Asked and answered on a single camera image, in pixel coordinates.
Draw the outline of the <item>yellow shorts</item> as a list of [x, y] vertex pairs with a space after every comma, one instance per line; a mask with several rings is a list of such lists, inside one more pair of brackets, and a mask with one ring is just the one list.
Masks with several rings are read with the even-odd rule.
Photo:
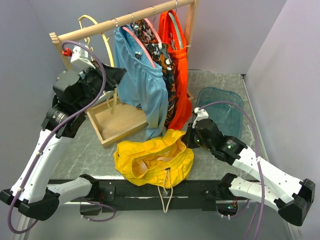
[[189, 177], [194, 152], [183, 142], [185, 131], [169, 129], [145, 142], [122, 141], [113, 154], [115, 169], [136, 186], [169, 189]]

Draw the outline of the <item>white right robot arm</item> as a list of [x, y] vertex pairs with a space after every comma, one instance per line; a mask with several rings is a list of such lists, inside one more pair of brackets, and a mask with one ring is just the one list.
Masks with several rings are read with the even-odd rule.
[[188, 148], [203, 148], [218, 160], [256, 179], [255, 182], [250, 182], [234, 174], [226, 174], [218, 188], [222, 198], [247, 198], [276, 210], [292, 225], [303, 225], [315, 199], [316, 184], [312, 180], [291, 176], [256, 156], [238, 138], [222, 134], [209, 118], [189, 123], [182, 141]]

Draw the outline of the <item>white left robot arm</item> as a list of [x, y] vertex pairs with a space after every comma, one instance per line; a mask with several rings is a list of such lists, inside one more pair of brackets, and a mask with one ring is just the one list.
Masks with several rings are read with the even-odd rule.
[[48, 185], [61, 155], [86, 119], [85, 111], [103, 91], [113, 91], [125, 76], [125, 68], [95, 64], [81, 72], [66, 70], [53, 85], [52, 107], [41, 124], [39, 139], [29, 162], [17, 182], [0, 192], [0, 199], [13, 205], [26, 217], [45, 221], [62, 204], [100, 195], [100, 182], [88, 174], [58, 185]]

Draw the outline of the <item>yellow wooden hanger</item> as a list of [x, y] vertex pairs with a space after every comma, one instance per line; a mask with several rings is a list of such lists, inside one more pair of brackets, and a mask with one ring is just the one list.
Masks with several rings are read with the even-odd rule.
[[[81, 17], [78, 18], [78, 23], [79, 23], [79, 26], [81, 29], [84, 29], [83, 25], [82, 25], [82, 20], [83, 19], [88, 19], [90, 20], [94, 25], [97, 25], [98, 22], [91, 16], [89, 15], [82, 15]], [[115, 66], [115, 63], [114, 63], [114, 58], [113, 58], [113, 54], [112, 54], [112, 50], [111, 50], [111, 47], [110, 47], [110, 44], [109, 44], [109, 38], [106, 37], [105, 33], [102, 32], [101, 33], [101, 36], [102, 36], [102, 40], [104, 42], [104, 45], [105, 45], [105, 48], [107, 50], [107, 53], [108, 53], [108, 58], [109, 58], [109, 62], [110, 62], [110, 66], [111, 67], [114, 67]], [[109, 103], [107, 103], [107, 106], [108, 106], [108, 109], [110, 110], [110, 113], [113, 115], [115, 113], [115, 110], [116, 110], [116, 105], [117, 105], [117, 96], [118, 96], [118, 92], [117, 92], [117, 88], [113, 91], [113, 103], [112, 103], [112, 107], [110, 107]]]

